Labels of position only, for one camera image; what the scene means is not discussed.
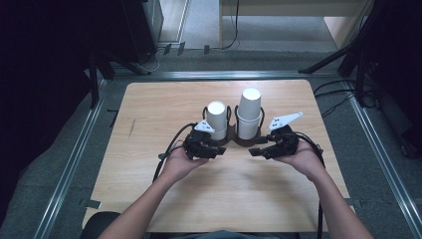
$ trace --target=upside-down paper cup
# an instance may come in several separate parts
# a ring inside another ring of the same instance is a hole
[[[243,91],[240,99],[238,116],[245,120],[255,120],[261,113],[261,92],[255,88]]]
[[[207,122],[215,129],[211,138],[220,140],[227,134],[227,111],[222,102],[212,102],[207,107]]]

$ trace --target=metal stand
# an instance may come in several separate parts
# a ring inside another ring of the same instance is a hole
[[[328,65],[329,63],[337,60],[338,58],[345,56],[337,69],[338,75],[340,77],[348,77],[350,76],[353,69],[357,66],[356,99],[359,102],[360,106],[364,107],[363,84],[365,80],[364,76],[366,65],[366,43],[368,42],[370,34],[373,31],[373,26],[375,22],[380,21],[379,15],[387,1],[389,0],[375,1],[371,14],[369,14],[356,38],[353,39],[351,43],[349,43],[347,46],[337,51],[336,53],[316,63],[315,65],[303,70],[298,70],[298,73],[312,74],[317,70],[321,69],[322,67]]]

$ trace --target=black curtain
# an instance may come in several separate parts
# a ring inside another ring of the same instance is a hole
[[[64,16],[47,1],[0,3],[0,223],[21,171],[90,91],[89,49]]]

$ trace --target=white paper cup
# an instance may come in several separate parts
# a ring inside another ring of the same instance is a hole
[[[236,134],[241,139],[253,138],[257,134],[259,122],[259,118],[257,118],[256,120],[242,120],[239,118],[239,132],[237,132],[236,126]]]
[[[211,133],[211,138],[215,140],[223,139],[227,132],[226,106],[222,102],[212,102],[207,107],[207,122],[215,129]]]
[[[211,138],[214,140],[221,140],[225,138],[227,135],[227,128],[224,128],[221,131],[211,132]]]
[[[261,113],[261,92],[255,88],[243,91],[240,99],[238,116],[245,120],[254,120]]]

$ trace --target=aluminum rail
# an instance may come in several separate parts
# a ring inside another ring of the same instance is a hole
[[[346,89],[353,89],[351,83],[344,83]],[[388,184],[403,212],[404,218],[409,224],[410,230],[415,238],[422,238],[422,219],[415,202],[410,196],[400,175],[394,167],[391,158],[388,156],[381,139],[379,138],[366,110],[363,109],[355,98],[350,99],[351,105],[362,125],[362,128],[372,146],[376,159],[387,179]]]
[[[102,80],[100,84],[100,98],[97,105],[90,110],[88,117],[84,123],[82,131],[77,139],[77,142],[72,150],[72,153],[68,159],[65,169],[62,172],[60,180],[56,186],[53,195],[51,196],[47,209],[41,219],[37,231],[35,232],[34,238],[49,238],[50,232],[53,228],[54,222],[56,221],[57,215],[59,214],[60,208],[62,207],[65,196],[74,178],[75,171],[78,168],[82,153],[84,152],[87,141],[90,138],[94,124],[99,115],[100,109],[103,105],[103,98],[106,91],[106,81]]]

